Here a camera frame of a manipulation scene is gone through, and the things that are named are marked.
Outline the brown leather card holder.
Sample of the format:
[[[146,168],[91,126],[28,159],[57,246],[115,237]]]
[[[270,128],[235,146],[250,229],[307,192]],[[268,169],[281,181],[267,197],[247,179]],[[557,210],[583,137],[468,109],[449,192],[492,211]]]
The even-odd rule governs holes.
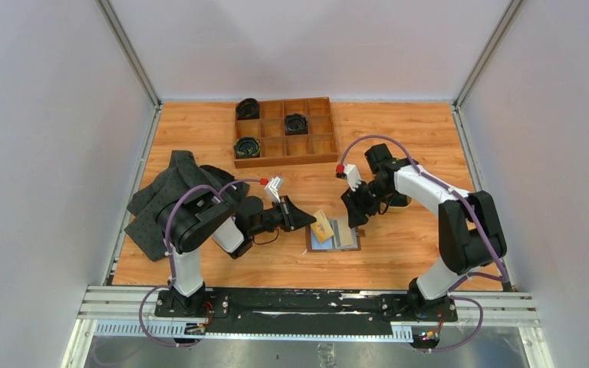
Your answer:
[[[365,236],[365,232],[360,228],[350,228],[347,216],[329,219],[328,224],[333,234],[323,241],[318,238],[320,226],[317,222],[306,228],[308,252],[359,251],[361,249],[360,240]]]

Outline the yellow oval card tray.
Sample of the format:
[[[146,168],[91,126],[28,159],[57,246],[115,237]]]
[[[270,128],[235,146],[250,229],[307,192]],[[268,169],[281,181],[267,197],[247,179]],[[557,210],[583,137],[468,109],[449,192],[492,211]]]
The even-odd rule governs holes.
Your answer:
[[[404,209],[411,205],[412,201],[413,200],[406,195],[393,195],[390,199],[386,201],[383,212],[402,212]]]

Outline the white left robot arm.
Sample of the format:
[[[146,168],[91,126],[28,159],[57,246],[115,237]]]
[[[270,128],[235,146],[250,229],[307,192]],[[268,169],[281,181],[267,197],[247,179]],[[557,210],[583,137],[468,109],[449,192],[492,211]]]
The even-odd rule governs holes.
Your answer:
[[[265,208],[257,196],[247,196],[237,206],[220,202],[200,190],[194,199],[176,207],[166,206],[156,222],[163,227],[171,261],[169,290],[175,307],[187,317],[198,315],[204,307],[205,282],[199,248],[209,238],[231,258],[242,257],[265,232],[292,232],[313,224],[316,218],[286,196]]]

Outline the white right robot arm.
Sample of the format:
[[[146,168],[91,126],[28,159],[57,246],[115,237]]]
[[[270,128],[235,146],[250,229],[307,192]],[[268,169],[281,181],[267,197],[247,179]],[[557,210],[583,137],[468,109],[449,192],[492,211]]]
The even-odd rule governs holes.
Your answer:
[[[451,186],[410,154],[394,157],[386,144],[372,146],[365,158],[373,174],[370,182],[343,159],[336,168],[336,176],[348,184],[341,200],[351,228],[365,225],[380,211],[381,203],[396,197],[418,202],[438,219],[439,258],[410,282],[405,311],[417,320],[428,319],[451,291],[490,264],[498,268],[498,280],[508,281],[502,263],[507,244],[491,194]]]

